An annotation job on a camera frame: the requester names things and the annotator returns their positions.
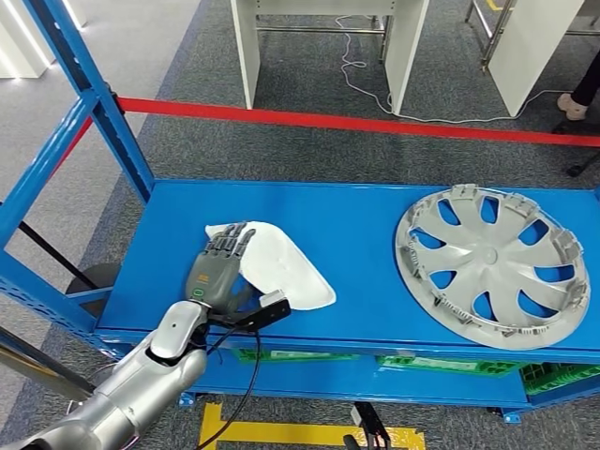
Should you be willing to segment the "dark right robot hand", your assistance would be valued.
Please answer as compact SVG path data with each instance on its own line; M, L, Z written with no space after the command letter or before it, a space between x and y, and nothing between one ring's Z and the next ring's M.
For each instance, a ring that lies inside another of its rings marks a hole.
M355 401L350 414L355 424L363 431L367 449L391 449L389 434L371 403Z

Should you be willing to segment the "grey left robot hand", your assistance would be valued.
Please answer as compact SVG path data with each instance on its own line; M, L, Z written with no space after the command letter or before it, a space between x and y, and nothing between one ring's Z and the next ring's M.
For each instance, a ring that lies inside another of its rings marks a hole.
M186 297L221 314L236 312L248 303L253 288L241 279L240 269L255 234L256 229L246 222L216 232L193 262L185 285Z

